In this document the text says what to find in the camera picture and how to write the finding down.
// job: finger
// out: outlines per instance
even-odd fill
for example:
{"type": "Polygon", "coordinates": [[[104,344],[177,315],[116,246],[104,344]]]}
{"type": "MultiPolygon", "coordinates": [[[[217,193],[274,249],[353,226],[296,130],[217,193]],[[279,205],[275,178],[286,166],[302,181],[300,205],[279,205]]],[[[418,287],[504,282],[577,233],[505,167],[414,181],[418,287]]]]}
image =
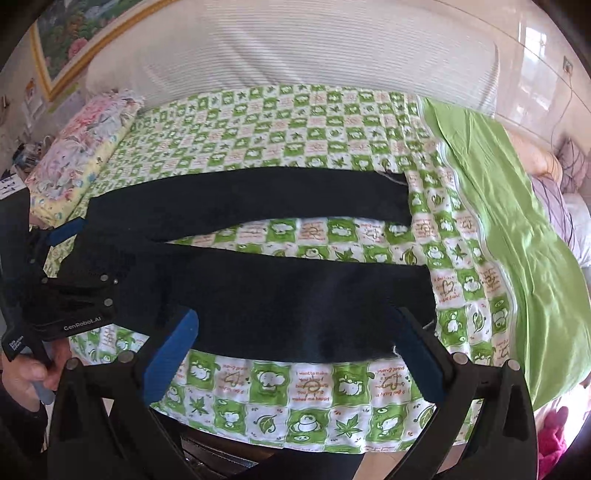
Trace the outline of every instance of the finger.
{"type": "Polygon", "coordinates": [[[57,390],[60,384],[61,372],[66,362],[72,358],[72,352],[70,350],[70,342],[67,338],[55,340],[51,343],[51,348],[53,364],[49,369],[47,379],[43,382],[43,385],[52,390],[57,390]]]}
{"type": "Polygon", "coordinates": [[[51,343],[51,348],[53,349],[53,362],[60,370],[63,369],[66,362],[72,358],[69,340],[67,338],[55,340],[51,343]]]}
{"type": "Polygon", "coordinates": [[[12,362],[11,374],[15,378],[27,381],[45,380],[47,369],[38,360],[26,355],[18,355],[12,362]]]}

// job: dark sleeve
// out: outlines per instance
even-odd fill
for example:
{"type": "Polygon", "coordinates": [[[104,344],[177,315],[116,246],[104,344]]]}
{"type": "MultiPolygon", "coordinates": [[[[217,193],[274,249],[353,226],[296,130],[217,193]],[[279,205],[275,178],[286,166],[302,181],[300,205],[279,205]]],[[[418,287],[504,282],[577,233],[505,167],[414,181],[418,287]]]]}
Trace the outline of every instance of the dark sleeve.
{"type": "Polygon", "coordinates": [[[0,381],[0,429],[8,430],[27,457],[41,452],[47,428],[47,411],[43,405],[36,412],[28,411],[16,403],[0,381]]]}

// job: floral pillow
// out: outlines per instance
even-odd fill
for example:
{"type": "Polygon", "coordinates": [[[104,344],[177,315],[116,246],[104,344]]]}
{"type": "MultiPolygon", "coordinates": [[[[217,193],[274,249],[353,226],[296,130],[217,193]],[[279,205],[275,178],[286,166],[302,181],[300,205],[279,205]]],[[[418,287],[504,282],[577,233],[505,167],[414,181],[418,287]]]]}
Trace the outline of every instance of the floral pillow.
{"type": "Polygon", "coordinates": [[[130,90],[97,95],[76,114],[25,183],[31,215],[60,226],[129,131],[144,99],[130,90]]]}

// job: picture frame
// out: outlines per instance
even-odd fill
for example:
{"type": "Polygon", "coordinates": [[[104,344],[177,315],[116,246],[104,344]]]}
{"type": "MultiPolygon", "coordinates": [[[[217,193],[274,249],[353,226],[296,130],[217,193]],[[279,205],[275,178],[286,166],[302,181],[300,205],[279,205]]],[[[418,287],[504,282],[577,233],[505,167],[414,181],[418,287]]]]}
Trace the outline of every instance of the picture frame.
{"type": "Polygon", "coordinates": [[[44,97],[55,100],[111,41],[175,1],[54,1],[30,28],[44,97]]]}

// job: electrical outlet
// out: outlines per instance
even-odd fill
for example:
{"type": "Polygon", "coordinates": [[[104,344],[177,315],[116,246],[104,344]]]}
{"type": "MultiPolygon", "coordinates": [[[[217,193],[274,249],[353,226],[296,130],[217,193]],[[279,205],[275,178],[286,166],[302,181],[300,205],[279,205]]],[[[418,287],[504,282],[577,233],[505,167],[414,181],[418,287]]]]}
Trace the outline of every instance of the electrical outlet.
{"type": "Polygon", "coordinates": [[[564,57],[562,68],[569,75],[573,74],[573,63],[568,58],[566,58],[566,56],[564,57]]]}

